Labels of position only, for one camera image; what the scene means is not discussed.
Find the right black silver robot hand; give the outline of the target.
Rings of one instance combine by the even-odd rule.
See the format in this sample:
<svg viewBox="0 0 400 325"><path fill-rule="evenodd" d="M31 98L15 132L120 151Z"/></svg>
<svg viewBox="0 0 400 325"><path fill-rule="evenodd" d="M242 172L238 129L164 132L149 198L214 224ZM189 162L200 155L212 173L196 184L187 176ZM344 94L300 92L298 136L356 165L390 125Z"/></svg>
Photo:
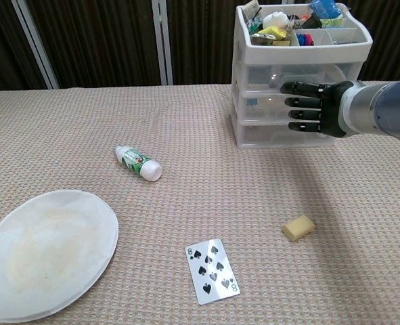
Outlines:
<svg viewBox="0 0 400 325"><path fill-rule="evenodd" d="M342 95L354 86L350 81L335 84L285 82L280 92L288 95L285 105L291 107L288 123L292 131L322 133L340 138L347 135L339 125L340 102Z"/></svg>

